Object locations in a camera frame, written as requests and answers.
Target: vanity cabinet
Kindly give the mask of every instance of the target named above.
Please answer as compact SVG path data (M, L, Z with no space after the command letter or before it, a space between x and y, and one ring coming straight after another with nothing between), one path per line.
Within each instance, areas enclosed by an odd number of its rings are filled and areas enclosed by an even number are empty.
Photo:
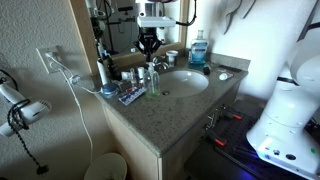
M133 180L180 180L186 179L184 164L189 156L199 145L200 137L204 134L202 129L209 120L207 115L214 112L215 108L221 104L231 105L236 97L239 83L235 84L223 97L219 98L210 108L209 112L204 113L196 123L180 137L179 141L161 157L157 157L146 147L142 141L132 133L119 118L107 107L105 114L107 121L112 129L115 144L119 153L124 157L128 166L127 179Z

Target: soap dispenser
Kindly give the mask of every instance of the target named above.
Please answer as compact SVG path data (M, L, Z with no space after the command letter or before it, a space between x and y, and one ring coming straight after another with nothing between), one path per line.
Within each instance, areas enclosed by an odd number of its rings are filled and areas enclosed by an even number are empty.
M154 98L160 95L160 76L153 68L153 63L149 63L148 71L144 75L144 86L146 88L146 95L149 98Z

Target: cable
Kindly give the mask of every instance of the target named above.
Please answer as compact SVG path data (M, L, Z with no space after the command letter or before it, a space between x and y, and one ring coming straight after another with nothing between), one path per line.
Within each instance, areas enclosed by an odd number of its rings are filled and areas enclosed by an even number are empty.
M164 7L164 3L162 3L162 15L161 16L166 16L166 10Z
M26 145L26 142L23 140L22 136L20 135L20 133L18 132L18 130L14 127L13 125L13 122L15 122L19 127L21 127L20 123L17 123L18 121L23 121L23 119L21 118L21 115L20 115L20 109L23 108L24 106L26 106L27 104L30 103L30 100L29 99L25 99L25 100L22 100L16 104L14 104L8 114L7 114L7 121L8 121L8 124L10 126L10 128L13 130L13 132L18 136L20 142L22 143L23 145L23 148L24 150L27 152L27 154L29 155L29 157L33 160L33 162L36 163L36 165L38 166L38 169L37 169L37 174L38 175L41 175L41 174L44 174L46 172L49 171L49 168L47 165L45 166L41 166L40 163L37 161L37 159L31 154L31 152L29 151L27 145ZM25 122L23 121L23 124L24 126L22 128L29 128Z
M87 88L85 88L85 87L82 87L82 86L80 86L80 85L78 85L78 84L75 84L75 85L78 86L78 87L80 87L81 89L87 91L88 93L91 93L91 94L99 94L99 93L101 93L100 91L90 91L89 89L87 89Z
M69 68L67 68L66 66L64 66L62 63L60 63L58 60L56 60L54 57L53 57L53 52L47 52L45 53L46 57L47 58L50 58L52 61L54 61L55 63L57 63L58 65L62 66L64 69L68 70L70 75L73 76L72 72L70 71Z
M109 15L107 15L107 18L109 19L109 18L111 17L111 15L112 15L112 8L111 8L109 2L106 1L106 0L104 0L104 8L105 8L105 10L106 10L106 14L107 14L107 6L109 7L109 10L110 10Z
M191 26L195 22L196 18L197 18L197 0L194 0L194 14L193 14L192 20L187 23L182 23L182 22L177 21L176 24L178 24L180 26Z
M88 139L89 139L89 142L90 142L90 164L91 164L91 163L92 163L92 156L93 156L93 155L92 155L92 154L93 154L93 143L92 143L91 136L90 136L90 134L89 134L89 132L88 132L87 126L86 126L86 124L85 124L85 122L84 122L84 118L83 118L83 113L82 113L82 108L81 108L80 102L79 102L79 100L78 100L78 98L77 98L77 96L76 96L76 94L75 94L75 92L74 92L74 90L73 90L73 88L72 88L72 86L71 86L71 84L70 84L70 82L69 82L66 74L64 73L64 71L63 71L62 69L59 69L59 71L63 74L65 80L67 81L68 86L69 86L69 88L70 88L70 90L71 90L71 92L72 92L72 95L73 95L73 97L74 97L74 101L76 102L76 104L77 104L77 106L78 106L78 108L79 108L82 125L83 125L83 127L84 127L84 130L86 131L86 134L87 134Z
M52 69L56 69L56 70L62 70L62 69L66 69L68 70L68 72L70 73L71 77L67 80L68 84L72 84L72 85L77 85L78 87L80 87L81 89L86 90L87 92L91 93L91 94L98 94L100 93L100 91L90 91L89 89L78 85L78 81L80 80L80 76L79 75L73 75L72 71L67 68L66 66L64 66L62 63L60 63L59 61L57 61L55 58L53 58L49 53L47 55L47 57L49 57L50 59L52 59L55 63L57 63L60 67L58 66L54 66L53 63L50 63L50 66Z
M102 1L100 1L100 3L99 3L99 6L98 6L98 9L100 10L100 8L101 8L101 4L102 4Z
M308 31L311 30L311 29L315 29L315 28L320 28L320 22L316 22L316 23L313 23L313 24L310 24L308 26Z
M131 33L130 33L130 40L129 40L129 43L128 43L128 45L125 47L125 48L123 48L122 50L120 50L120 52L122 52L122 51L124 51L124 50L126 50L128 47L130 47L130 45L131 45L131 43L132 43L132 24L133 24L133 22L130 22L130 30L131 30Z
M13 84L14 84L14 86L15 86L15 89L16 89L17 91L19 91L19 90L18 90L18 84L17 84L16 80L15 80L8 72L6 72L5 70L0 69L0 71L1 71L3 74L5 74L6 76L10 77L10 79L12 80L12 82L13 82Z

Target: small container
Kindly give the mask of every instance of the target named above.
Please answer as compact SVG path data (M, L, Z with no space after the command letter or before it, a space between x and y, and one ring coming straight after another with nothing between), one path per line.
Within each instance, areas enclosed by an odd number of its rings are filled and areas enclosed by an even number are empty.
M144 68L138 67L138 76L139 76L139 86L144 86L143 78L144 78Z
M101 87L103 97L110 99L116 96L119 92L118 86L115 83L107 83Z
M131 80L131 74L130 72L121 72L121 78L122 80Z
M176 57L178 56L178 51L167 51L166 55L168 56L168 65L169 67L174 67L177 65Z

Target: sink basin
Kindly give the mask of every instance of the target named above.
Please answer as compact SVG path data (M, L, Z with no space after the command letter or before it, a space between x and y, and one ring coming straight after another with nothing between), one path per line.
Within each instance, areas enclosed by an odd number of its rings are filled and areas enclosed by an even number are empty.
M173 70L160 74L161 94L187 97L198 94L209 85L208 78L193 70Z

